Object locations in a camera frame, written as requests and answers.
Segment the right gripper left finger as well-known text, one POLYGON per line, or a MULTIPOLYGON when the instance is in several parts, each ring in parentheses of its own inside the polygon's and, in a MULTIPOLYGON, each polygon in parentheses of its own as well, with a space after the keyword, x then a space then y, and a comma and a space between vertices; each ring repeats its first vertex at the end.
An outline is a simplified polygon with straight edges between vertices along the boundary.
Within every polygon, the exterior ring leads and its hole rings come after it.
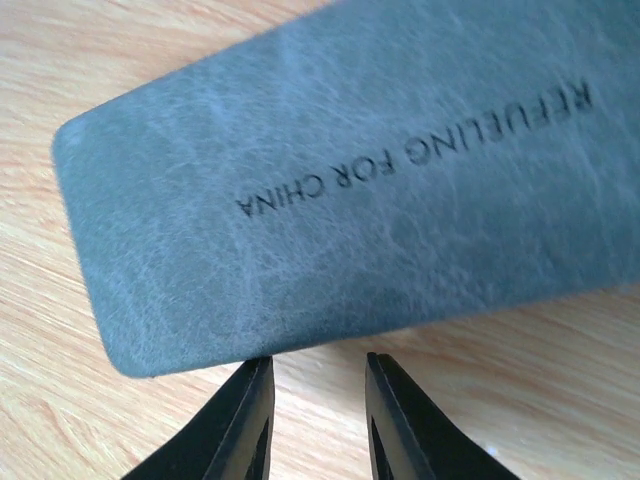
POLYGON ((184 428, 124 477, 267 479, 274 405, 273 360, 246 361, 184 428))

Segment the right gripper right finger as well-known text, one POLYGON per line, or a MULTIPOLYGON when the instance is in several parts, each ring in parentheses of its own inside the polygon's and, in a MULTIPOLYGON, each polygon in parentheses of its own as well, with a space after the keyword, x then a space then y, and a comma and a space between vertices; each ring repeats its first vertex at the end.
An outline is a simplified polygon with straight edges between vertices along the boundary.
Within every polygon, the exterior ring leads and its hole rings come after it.
POLYGON ((389 354, 367 354, 365 403, 375 479, 518 479, 449 420, 389 354))

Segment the grey glasses case green lining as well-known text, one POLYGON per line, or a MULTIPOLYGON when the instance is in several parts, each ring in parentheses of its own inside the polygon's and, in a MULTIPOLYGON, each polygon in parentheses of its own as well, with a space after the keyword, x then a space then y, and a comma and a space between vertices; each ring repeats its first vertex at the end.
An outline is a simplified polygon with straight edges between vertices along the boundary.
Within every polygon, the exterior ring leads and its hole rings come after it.
POLYGON ((336 1, 64 124, 131 377, 639 279, 635 1, 336 1))

